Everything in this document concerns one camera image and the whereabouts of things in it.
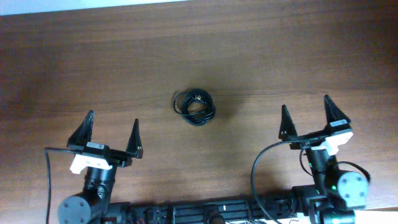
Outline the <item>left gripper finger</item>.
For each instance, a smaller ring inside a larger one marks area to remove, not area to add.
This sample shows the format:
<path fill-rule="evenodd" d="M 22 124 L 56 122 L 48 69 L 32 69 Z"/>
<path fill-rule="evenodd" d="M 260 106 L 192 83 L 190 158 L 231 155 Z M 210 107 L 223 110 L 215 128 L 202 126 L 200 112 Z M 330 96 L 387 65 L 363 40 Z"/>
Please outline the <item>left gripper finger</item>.
<path fill-rule="evenodd" d="M 89 110 L 83 122 L 68 138 L 67 147 L 85 147 L 91 141 L 94 123 L 94 111 Z"/>
<path fill-rule="evenodd" d="M 144 150 L 139 134 L 139 120 L 137 118 L 134 120 L 134 125 L 132 127 L 131 135 L 129 137 L 126 152 L 131 157 L 136 159 L 142 159 L 143 157 Z"/>

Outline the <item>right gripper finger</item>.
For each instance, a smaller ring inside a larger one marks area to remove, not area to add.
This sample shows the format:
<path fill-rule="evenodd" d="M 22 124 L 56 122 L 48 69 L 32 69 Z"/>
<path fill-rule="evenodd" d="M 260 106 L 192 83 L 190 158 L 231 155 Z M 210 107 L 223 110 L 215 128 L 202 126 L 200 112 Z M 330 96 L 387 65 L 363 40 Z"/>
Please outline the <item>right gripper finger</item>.
<path fill-rule="evenodd" d="M 295 125 L 286 105 L 281 107 L 281 122 L 278 138 L 282 141 L 291 141 L 297 137 Z"/>
<path fill-rule="evenodd" d="M 351 120 L 335 105 L 331 97 L 325 95 L 323 100 L 326 114 L 325 131 L 328 134 L 341 134 L 351 131 Z"/>

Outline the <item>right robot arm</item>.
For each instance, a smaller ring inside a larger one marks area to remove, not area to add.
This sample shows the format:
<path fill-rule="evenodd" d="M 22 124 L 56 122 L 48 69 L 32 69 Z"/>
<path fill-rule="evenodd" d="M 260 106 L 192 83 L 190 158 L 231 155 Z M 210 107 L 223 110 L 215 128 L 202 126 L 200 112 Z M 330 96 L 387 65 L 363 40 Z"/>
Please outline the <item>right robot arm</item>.
<path fill-rule="evenodd" d="M 329 95 L 323 97 L 326 125 L 312 133 L 298 135 L 286 105 L 281 107 L 279 139 L 307 157 L 304 171 L 312 185 L 294 186 L 289 192 L 294 213 L 309 217 L 311 223 L 354 223 L 355 211 L 364 209 L 371 183 L 370 173 L 350 162 L 354 171 L 340 168 L 336 155 L 353 137 L 351 120 Z"/>

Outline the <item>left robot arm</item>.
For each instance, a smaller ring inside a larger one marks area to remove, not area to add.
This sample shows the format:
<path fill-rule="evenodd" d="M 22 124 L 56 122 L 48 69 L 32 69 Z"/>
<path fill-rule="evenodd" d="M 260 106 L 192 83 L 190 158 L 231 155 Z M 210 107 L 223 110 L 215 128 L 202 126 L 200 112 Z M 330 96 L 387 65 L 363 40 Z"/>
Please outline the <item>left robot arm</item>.
<path fill-rule="evenodd" d="M 95 113 L 90 110 L 82 123 L 68 138 L 67 148 L 73 150 L 70 170 L 80 174 L 86 170 L 81 192 L 67 197 L 58 208 L 60 223 L 135 223 L 130 202 L 111 202 L 119 168 L 129 167 L 133 159 L 142 159 L 143 147 L 139 120 L 135 119 L 124 151 L 112 149 L 91 140 Z"/>

